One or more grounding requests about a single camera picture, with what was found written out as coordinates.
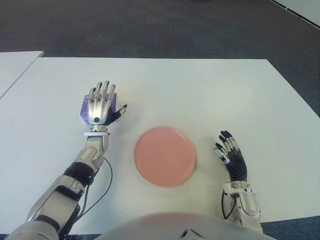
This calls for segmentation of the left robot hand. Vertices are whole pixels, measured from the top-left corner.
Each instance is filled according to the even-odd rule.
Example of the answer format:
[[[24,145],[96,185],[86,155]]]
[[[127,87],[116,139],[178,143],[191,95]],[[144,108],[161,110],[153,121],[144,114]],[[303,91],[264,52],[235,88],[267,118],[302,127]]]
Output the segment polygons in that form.
[[[87,99],[87,121],[91,129],[107,127],[117,121],[126,111],[124,104],[118,111],[112,111],[116,85],[107,80],[99,82],[96,87],[91,88]]]

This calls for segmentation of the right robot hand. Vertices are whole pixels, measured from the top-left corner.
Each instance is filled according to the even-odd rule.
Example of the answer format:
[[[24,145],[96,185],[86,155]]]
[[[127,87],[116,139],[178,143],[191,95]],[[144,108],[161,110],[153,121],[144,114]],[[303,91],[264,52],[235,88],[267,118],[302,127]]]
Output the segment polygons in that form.
[[[247,166],[236,139],[227,130],[218,136],[223,145],[215,143],[213,152],[225,165],[231,182],[247,182]]]

